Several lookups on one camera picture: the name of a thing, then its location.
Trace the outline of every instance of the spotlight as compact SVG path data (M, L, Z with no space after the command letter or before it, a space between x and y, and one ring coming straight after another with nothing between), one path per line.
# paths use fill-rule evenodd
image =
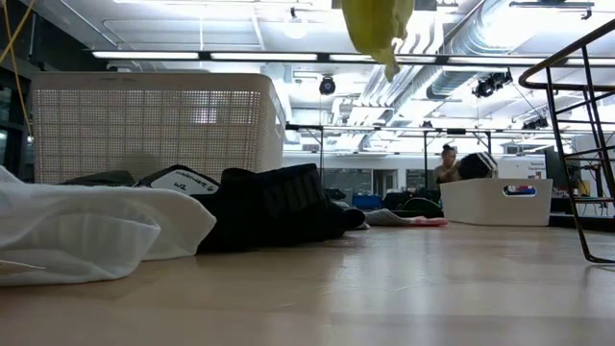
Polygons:
M512 76L510 75L510 71L505 73L492 73L487 78L483 78L479 80L479 84L477 87L472 90L472 93L478 97L489 97L493 95L494 92L500 90L512 82Z
M331 95L335 92L335 82L333 81L333 77L327 76L323 77L323 81L320 82L320 90L321 95Z
M537 119L532 118L532 120L527 120L524 122L521 130L540 130L549 128L549 121L545 116L540 116Z

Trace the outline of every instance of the wooden floor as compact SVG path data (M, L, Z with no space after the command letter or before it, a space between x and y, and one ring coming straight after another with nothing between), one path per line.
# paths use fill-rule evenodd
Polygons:
M615 256L615 235L592 237ZM116 282L0 289L0 344L612 345L615 269L571 230L372 229L142 263Z

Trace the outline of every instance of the white laundry basket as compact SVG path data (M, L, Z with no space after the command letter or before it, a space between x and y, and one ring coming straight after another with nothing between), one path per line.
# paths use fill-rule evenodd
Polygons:
M38 183L173 164L218 180L282 164L283 107L263 75L46 72L32 90Z

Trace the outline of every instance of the white plastic bin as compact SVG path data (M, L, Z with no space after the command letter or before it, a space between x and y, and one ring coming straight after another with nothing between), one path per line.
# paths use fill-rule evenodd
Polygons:
M533 186L534 195L506 195L507 186ZM444 216L485 226L548 226L551 179L473 179L440 185Z
M37 183L177 163L218 180L282 164L284 112L263 75L45 72L32 90Z

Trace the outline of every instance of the person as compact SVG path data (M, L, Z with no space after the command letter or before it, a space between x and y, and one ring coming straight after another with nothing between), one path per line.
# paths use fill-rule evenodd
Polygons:
M457 171L459 162L455 162L456 156L457 151L449 144L445 144L442 147L442 164L433 170L433 176L439 185L461 180Z

